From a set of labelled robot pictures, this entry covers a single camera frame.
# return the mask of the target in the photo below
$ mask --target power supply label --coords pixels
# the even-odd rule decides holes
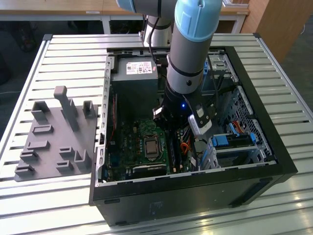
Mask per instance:
[[[126,74],[146,74],[152,73],[151,61],[147,62],[129,62],[127,63]]]

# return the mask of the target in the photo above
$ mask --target motherboard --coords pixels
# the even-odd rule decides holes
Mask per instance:
[[[110,181],[136,179],[170,173],[166,136],[153,120],[121,123],[109,154]]]

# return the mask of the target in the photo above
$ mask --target black computer chassis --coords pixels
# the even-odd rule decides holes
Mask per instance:
[[[114,52],[112,56],[115,57],[131,57],[131,52],[138,50],[141,54],[147,48],[112,48],[108,53]],[[167,47],[154,50],[169,51]],[[246,205],[273,185],[297,173],[236,50],[233,47],[211,47],[210,50],[223,50],[228,55],[277,164],[95,187],[95,156],[89,204],[99,209],[110,226]]]

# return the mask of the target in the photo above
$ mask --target aluminum slotted table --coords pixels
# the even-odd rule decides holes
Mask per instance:
[[[141,47],[137,35],[63,35],[45,38],[0,143],[0,234],[281,234],[313,227],[313,115],[262,39],[216,34],[213,46],[234,46],[299,171],[248,206],[136,225],[109,227],[88,205],[90,174],[15,182],[36,100],[49,107],[55,86],[75,104],[103,93],[106,48]]]

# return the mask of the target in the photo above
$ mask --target white label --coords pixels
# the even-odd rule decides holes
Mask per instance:
[[[193,157],[191,157],[191,164],[196,166],[196,159],[194,159]]]
[[[86,11],[86,14],[100,14],[100,11]]]
[[[131,62],[127,63],[126,65],[126,74],[145,74],[145,73],[152,73],[152,64],[151,61],[147,62]]]

